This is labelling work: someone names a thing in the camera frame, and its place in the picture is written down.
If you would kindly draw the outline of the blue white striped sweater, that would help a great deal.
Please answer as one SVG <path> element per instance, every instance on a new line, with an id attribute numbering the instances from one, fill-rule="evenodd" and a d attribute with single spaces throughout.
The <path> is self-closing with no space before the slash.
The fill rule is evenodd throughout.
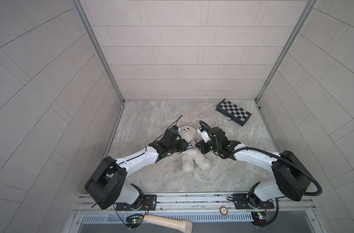
<path id="1" fill-rule="evenodd" d="M 183 154 L 187 154 L 187 153 L 191 153 L 193 151 L 195 152 L 198 152 L 198 153 L 201 153 L 200 149 L 197 147 L 197 144 L 198 144 L 198 141 L 194 140 L 194 141 L 190 141 L 188 143 L 188 147 L 186 148 L 185 151 L 182 151 L 180 153 L 180 155 L 183 155 Z"/>

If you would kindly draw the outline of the white teddy bear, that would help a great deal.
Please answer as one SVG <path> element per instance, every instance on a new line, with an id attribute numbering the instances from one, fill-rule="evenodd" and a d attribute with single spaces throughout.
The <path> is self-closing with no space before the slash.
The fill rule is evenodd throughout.
<path id="1" fill-rule="evenodd" d="M 194 164 L 196 164 L 201 170 L 209 169 L 211 167 L 211 162 L 205 158 L 196 147 L 196 129 L 192 126 L 181 126 L 179 128 L 179 133 L 181 138 L 188 143 L 186 151 L 180 153 L 182 158 L 182 170 L 184 172 L 191 172 L 194 169 Z"/>

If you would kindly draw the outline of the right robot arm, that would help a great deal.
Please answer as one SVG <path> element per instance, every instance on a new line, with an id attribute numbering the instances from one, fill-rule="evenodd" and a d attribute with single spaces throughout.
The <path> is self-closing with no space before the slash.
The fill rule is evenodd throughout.
<path id="1" fill-rule="evenodd" d="M 253 209 L 262 208 L 262 204 L 275 198 L 287 197 L 300 201 L 312 182 L 310 173 L 295 157 L 285 150 L 282 153 L 270 153 L 249 147 L 239 141 L 228 140 L 220 128 L 201 126 L 197 132 L 203 140 L 197 147 L 205 154 L 213 151 L 222 159 L 247 162 L 269 171 L 272 176 L 267 182 L 257 182 L 248 191 L 247 202 Z"/>

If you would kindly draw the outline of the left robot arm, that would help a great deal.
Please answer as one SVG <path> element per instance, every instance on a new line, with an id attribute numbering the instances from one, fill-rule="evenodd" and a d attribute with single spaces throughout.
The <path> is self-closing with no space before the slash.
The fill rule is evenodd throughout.
<path id="1" fill-rule="evenodd" d="M 172 126 L 161 140 L 151 142 L 137 153 L 118 159 L 104 158 L 84 188 L 102 210 L 119 203 L 138 209 L 143 203 L 144 193 L 134 184 L 124 185 L 126 178 L 173 153 L 186 151 L 187 147 L 188 142 L 181 139 L 178 127 Z"/>

